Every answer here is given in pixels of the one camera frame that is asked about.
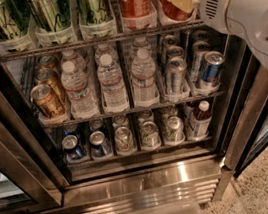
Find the green drink can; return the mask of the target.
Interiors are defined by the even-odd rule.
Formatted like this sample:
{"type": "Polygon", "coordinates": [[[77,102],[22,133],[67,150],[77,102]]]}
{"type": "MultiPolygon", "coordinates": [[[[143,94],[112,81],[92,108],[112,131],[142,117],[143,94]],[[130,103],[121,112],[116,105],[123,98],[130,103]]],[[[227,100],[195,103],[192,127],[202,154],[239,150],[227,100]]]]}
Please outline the green drink can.
{"type": "Polygon", "coordinates": [[[70,0],[26,1],[44,40],[51,44],[68,42],[72,25],[70,0]]]}
{"type": "Polygon", "coordinates": [[[34,46],[29,35],[30,11],[25,0],[0,0],[0,53],[29,50],[34,46]]]}
{"type": "Polygon", "coordinates": [[[80,25],[94,37],[108,33],[106,25],[113,19],[109,0],[77,0],[80,25]]]}

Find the left front water bottle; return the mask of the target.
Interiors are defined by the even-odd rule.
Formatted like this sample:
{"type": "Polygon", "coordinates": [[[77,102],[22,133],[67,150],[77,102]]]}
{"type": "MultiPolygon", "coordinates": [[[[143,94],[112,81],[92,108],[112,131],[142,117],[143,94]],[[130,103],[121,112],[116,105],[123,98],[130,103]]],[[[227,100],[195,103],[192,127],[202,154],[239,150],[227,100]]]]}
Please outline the left front water bottle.
{"type": "Polygon", "coordinates": [[[72,115],[75,118],[87,119],[98,113],[87,76],[72,61],[65,61],[62,64],[61,84],[69,97],[72,115]]]}

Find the front silver slim can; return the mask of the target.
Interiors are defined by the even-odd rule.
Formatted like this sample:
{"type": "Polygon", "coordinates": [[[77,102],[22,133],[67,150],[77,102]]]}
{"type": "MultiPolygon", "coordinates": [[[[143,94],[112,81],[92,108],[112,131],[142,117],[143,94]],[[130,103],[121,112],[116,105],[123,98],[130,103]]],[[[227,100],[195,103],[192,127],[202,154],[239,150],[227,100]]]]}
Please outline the front silver slim can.
{"type": "Polygon", "coordinates": [[[172,57],[168,60],[165,72],[166,94],[181,94],[184,89],[184,79],[187,63],[181,57],[172,57]]]}

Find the open fridge door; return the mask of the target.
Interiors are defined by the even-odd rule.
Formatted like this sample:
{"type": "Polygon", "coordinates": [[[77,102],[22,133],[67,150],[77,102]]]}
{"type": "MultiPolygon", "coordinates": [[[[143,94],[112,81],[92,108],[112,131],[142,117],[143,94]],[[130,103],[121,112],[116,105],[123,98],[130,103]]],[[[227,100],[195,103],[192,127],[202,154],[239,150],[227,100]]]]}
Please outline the open fridge door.
{"type": "Polygon", "coordinates": [[[255,76],[225,155],[225,166],[239,177],[268,146],[268,71],[255,76]]]}

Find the front silver green can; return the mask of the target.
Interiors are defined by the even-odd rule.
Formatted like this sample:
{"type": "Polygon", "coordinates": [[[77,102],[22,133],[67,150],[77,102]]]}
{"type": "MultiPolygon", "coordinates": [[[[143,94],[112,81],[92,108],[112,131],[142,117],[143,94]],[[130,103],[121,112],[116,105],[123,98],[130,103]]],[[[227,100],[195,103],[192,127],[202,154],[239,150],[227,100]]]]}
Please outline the front silver green can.
{"type": "Polygon", "coordinates": [[[121,126],[115,132],[116,150],[119,155],[127,155],[136,150],[132,132],[128,127],[121,126]]]}

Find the middle gold can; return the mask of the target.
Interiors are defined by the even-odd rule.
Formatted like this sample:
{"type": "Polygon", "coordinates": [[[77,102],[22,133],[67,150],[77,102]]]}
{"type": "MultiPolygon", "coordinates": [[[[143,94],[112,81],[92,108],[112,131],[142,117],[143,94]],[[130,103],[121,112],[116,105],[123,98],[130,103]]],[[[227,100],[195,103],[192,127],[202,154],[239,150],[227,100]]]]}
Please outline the middle gold can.
{"type": "Polygon", "coordinates": [[[53,91],[56,93],[57,97],[59,97],[62,104],[66,102],[65,90],[63,89],[63,85],[61,84],[61,79],[56,71],[52,69],[39,70],[35,77],[37,84],[47,84],[49,85],[53,91]]]}

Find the water bottle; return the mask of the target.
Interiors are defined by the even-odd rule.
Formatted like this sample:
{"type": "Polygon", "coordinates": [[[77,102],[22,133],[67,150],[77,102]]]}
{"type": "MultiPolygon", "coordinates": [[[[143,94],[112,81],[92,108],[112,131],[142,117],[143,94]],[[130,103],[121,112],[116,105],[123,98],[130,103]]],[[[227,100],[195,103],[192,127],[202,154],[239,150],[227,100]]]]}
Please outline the water bottle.
{"type": "Polygon", "coordinates": [[[156,64],[147,48],[139,48],[131,64],[134,104],[148,107],[156,103],[156,64]]]}
{"type": "Polygon", "coordinates": [[[107,111],[125,111],[129,104],[121,66],[108,53],[99,62],[97,75],[107,111]]]}
{"type": "Polygon", "coordinates": [[[62,64],[61,84],[69,97],[72,115],[75,118],[87,119],[98,113],[87,76],[72,61],[65,61],[62,64]]]}

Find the right front water bottle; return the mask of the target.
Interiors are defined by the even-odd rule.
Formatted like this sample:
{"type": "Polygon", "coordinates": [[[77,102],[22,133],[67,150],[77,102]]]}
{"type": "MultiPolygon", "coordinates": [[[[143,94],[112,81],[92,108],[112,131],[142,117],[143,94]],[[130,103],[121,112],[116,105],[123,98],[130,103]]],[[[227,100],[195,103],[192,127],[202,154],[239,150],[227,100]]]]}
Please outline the right front water bottle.
{"type": "Polygon", "coordinates": [[[134,104],[148,107],[156,103],[156,64],[147,48],[139,48],[131,64],[134,104]]]}

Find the white capped drink bottle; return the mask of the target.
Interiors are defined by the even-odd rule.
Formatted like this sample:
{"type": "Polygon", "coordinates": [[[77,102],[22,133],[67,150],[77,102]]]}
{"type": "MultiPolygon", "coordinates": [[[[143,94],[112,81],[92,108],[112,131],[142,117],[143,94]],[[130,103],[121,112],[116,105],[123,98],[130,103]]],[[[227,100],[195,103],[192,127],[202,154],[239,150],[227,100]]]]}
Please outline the white capped drink bottle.
{"type": "Polygon", "coordinates": [[[194,140],[204,139],[208,134],[208,127],[212,119],[209,111],[208,101],[201,100],[198,106],[195,106],[190,116],[189,125],[191,129],[191,138],[194,140]]]}

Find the left blue pepsi can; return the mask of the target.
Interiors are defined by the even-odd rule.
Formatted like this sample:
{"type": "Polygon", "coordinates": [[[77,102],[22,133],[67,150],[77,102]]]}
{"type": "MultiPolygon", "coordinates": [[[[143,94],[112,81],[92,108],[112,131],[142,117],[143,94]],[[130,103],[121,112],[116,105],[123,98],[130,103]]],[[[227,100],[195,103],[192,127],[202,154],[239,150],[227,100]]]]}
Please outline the left blue pepsi can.
{"type": "Polygon", "coordinates": [[[63,138],[62,148],[71,160],[83,159],[86,155],[84,147],[80,144],[77,136],[69,135],[63,138]]]}

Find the right green drink can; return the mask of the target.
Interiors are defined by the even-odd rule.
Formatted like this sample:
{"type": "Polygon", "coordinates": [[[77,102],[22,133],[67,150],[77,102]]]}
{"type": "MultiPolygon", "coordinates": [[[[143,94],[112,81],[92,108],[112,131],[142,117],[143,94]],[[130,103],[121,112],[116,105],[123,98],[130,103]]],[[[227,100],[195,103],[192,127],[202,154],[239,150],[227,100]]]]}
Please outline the right green drink can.
{"type": "Polygon", "coordinates": [[[106,25],[113,19],[109,0],[77,0],[80,25],[94,37],[108,33],[106,25]]]}

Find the middle green drink can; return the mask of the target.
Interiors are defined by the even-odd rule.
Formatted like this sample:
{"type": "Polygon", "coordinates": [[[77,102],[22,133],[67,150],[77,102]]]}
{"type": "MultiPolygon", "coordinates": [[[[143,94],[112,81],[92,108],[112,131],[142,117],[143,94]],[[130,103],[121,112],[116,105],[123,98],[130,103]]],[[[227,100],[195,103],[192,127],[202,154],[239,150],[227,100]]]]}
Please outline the middle green drink can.
{"type": "Polygon", "coordinates": [[[72,25],[70,0],[26,1],[44,40],[51,44],[68,42],[72,25]]]}

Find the blue pepsi can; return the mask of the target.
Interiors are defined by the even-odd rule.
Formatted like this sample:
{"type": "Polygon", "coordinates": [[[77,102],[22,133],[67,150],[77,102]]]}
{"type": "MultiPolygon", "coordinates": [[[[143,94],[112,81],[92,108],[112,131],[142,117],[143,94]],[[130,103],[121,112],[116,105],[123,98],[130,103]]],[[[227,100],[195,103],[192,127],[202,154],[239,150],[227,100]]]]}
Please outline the blue pepsi can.
{"type": "Polygon", "coordinates": [[[111,144],[101,131],[94,131],[89,139],[93,158],[103,158],[112,153],[111,144]]]}
{"type": "Polygon", "coordinates": [[[69,135],[63,138],[62,148],[71,160],[83,159],[86,155],[84,147],[80,144],[77,136],[69,135]]]}

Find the front blue slim can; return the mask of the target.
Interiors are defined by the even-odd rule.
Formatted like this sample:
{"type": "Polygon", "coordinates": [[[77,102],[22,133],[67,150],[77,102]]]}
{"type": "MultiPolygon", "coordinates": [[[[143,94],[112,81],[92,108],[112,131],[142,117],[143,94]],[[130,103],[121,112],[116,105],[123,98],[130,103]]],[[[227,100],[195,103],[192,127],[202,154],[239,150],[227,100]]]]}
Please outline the front blue slim can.
{"type": "Polygon", "coordinates": [[[209,51],[204,57],[204,67],[199,81],[202,89],[212,89],[217,86],[219,75],[224,64],[224,55],[218,51],[209,51]]]}

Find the middle front water bottle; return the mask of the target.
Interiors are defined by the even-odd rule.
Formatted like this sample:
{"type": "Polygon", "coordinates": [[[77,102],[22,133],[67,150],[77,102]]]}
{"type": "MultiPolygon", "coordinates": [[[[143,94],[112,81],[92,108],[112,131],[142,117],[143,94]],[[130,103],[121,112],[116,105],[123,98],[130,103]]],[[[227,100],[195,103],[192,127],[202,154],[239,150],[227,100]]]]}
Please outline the middle front water bottle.
{"type": "Polygon", "coordinates": [[[108,53],[99,62],[97,75],[107,111],[125,111],[129,104],[121,66],[108,53]]]}

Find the left green drink can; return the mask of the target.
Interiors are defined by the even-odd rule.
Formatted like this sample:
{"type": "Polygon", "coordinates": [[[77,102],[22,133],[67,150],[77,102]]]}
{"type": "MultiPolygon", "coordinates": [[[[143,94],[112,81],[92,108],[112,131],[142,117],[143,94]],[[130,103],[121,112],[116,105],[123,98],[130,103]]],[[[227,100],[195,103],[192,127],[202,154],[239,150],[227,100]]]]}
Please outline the left green drink can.
{"type": "Polygon", "coordinates": [[[29,50],[34,46],[29,35],[30,11],[25,0],[0,0],[0,53],[29,50]]]}

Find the silver green can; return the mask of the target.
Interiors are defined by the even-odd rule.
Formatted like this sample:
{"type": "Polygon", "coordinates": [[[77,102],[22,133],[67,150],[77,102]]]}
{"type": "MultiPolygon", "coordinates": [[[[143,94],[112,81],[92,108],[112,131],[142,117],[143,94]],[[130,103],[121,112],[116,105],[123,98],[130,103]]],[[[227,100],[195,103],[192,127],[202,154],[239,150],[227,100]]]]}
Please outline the silver green can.
{"type": "Polygon", "coordinates": [[[140,127],[141,148],[144,150],[153,150],[161,146],[159,130],[152,121],[145,121],[140,127]]]}
{"type": "Polygon", "coordinates": [[[182,119],[178,116],[170,116],[165,122],[165,137],[168,145],[177,145],[184,141],[184,125],[182,119]]]}
{"type": "Polygon", "coordinates": [[[115,132],[116,150],[119,155],[127,155],[136,150],[132,132],[128,127],[121,126],[115,132]]]}

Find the stainless steel fridge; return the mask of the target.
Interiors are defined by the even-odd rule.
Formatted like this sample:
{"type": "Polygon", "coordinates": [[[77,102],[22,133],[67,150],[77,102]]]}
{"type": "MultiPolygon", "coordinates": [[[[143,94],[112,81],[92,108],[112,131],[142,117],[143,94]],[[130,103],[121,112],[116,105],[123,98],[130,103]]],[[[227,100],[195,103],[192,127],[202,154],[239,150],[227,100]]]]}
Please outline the stainless steel fridge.
{"type": "Polygon", "coordinates": [[[0,170],[19,190],[0,200],[0,214],[130,214],[182,199],[221,199],[235,173],[225,155],[261,65],[239,38],[214,32],[210,42],[226,62],[219,90],[208,96],[207,138],[71,164],[61,148],[64,128],[42,124],[29,99],[45,48],[0,54],[0,170]]]}

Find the back gold can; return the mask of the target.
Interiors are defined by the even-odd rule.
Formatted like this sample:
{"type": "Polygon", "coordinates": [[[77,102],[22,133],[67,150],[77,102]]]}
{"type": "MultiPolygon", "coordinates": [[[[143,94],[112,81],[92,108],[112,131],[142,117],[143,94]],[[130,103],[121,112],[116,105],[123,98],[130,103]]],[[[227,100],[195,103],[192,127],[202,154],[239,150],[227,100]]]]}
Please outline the back gold can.
{"type": "Polygon", "coordinates": [[[37,59],[37,64],[40,69],[52,69],[58,72],[58,60],[53,55],[39,56],[37,59]]]}

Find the gold can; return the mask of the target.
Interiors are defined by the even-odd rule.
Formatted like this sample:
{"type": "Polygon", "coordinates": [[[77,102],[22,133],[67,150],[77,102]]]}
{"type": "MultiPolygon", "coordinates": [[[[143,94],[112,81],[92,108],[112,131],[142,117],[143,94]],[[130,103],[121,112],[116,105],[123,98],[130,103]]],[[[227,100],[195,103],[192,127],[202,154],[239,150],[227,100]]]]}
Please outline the gold can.
{"type": "Polygon", "coordinates": [[[37,84],[47,84],[49,85],[53,91],[56,93],[57,97],[59,97],[62,104],[66,102],[65,90],[63,89],[63,85],[61,84],[61,79],[56,71],[52,69],[39,70],[35,77],[37,84]]]}
{"type": "Polygon", "coordinates": [[[65,113],[64,105],[55,91],[47,84],[39,84],[31,90],[31,99],[41,114],[54,119],[65,113]]]}
{"type": "Polygon", "coordinates": [[[53,55],[39,56],[37,59],[37,64],[40,69],[52,69],[58,72],[58,60],[53,55]]]}

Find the front gold can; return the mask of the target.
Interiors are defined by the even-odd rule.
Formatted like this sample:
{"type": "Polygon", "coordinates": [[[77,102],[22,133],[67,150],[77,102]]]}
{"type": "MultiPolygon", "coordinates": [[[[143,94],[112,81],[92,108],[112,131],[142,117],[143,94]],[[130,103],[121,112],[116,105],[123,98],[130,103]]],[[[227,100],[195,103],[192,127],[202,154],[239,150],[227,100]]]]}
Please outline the front gold can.
{"type": "Polygon", "coordinates": [[[31,99],[41,114],[54,119],[65,113],[64,105],[55,91],[47,84],[39,84],[31,90],[31,99]]]}

